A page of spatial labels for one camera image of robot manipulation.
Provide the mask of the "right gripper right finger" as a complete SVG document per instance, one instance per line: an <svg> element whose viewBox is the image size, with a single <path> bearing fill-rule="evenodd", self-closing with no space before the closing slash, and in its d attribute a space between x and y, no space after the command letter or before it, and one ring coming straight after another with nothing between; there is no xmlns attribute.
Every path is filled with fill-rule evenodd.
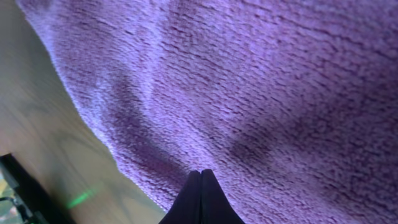
<svg viewBox="0 0 398 224"><path fill-rule="evenodd" d="M244 224L211 169L201 172L202 224Z"/></svg>

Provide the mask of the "purple microfiber cloth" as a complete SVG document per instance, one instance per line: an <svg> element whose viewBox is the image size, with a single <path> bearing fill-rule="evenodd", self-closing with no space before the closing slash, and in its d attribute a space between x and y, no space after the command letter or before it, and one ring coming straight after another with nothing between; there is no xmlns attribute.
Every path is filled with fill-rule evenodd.
<svg viewBox="0 0 398 224"><path fill-rule="evenodd" d="M19 1L80 116L169 209L212 169L246 223L397 222L396 1Z"/></svg>

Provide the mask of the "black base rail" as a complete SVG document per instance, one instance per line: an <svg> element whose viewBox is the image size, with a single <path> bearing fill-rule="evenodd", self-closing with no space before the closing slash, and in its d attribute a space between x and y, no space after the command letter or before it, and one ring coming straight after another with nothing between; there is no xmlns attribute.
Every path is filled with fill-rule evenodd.
<svg viewBox="0 0 398 224"><path fill-rule="evenodd" d="M12 154L1 156L1 223L75 224Z"/></svg>

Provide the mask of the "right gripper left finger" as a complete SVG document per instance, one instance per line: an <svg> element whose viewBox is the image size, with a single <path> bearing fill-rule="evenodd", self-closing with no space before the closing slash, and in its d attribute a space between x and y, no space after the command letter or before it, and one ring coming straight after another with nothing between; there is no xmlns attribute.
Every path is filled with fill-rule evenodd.
<svg viewBox="0 0 398 224"><path fill-rule="evenodd" d="M159 224L201 223L201 174L191 171L171 209Z"/></svg>

